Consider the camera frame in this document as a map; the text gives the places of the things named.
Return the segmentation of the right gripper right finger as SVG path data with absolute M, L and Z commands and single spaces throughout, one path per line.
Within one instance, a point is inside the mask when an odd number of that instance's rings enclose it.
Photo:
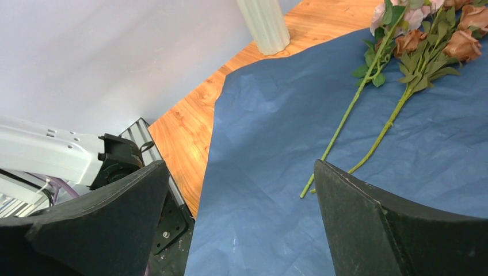
M 431 208 L 322 160 L 315 189 L 337 275 L 486 275 L 487 220 Z

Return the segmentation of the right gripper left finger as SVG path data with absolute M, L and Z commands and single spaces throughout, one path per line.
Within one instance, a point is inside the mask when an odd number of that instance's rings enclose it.
M 1 220 L 2 275 L 143 275 L 168 192 L 159 160 L 78 198 Z

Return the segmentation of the blue pink flower stem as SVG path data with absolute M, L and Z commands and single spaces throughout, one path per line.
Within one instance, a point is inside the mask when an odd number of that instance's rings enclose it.
M 383 84 L 382 69 L 391 56 L 400 60 L 399 69 L 404 75 L 399 82 L 406 85 L 391 116 L 385 123 L 366 155 L 348 172 L 353 174 L 374 154 L 379 144 L 393 126 L 405 103 L 415 94 L 433 87 L 433 81 L 446 75 L 458 75 L 453 64 L 467 63 L 482 55 L 480 39 L 487 35 L 487 1 L 441 1 L 430 3 L 433 21 L 422 21 L 423 30 L 412 29 L 394 37 L 393 30 L 400 24 L 393 19 L 395 5 L 386 2 L 378 27 L 387 29 L 375 56 L 361 77 L 359 88 L 349 104 L 338 128 L 334 132 L 321 160 L 328 156 L 364 86 L 371 82 Z

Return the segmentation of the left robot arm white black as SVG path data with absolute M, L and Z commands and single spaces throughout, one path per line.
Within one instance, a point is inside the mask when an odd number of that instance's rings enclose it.
M 1 168 L 46 175 L 96 190 L 144 166 L 131 140 L 55 129 L 1 116 Z

